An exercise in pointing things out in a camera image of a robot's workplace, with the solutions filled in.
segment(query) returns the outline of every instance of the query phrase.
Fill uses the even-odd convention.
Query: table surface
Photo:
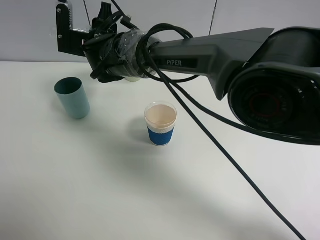
[[[163,83],[102,84],[90,73],[87,63],[0,63],[1,240],[298,239]],[[65,77],[83,82],[84,119],[69,118],[55,95]],[[236,121],[205,77],[182,86]],[[150,143],[144,121],[154,101],[178,111],[164,147]],[[320,147],[250,135],[191,109],[306,239],[318,240]]]

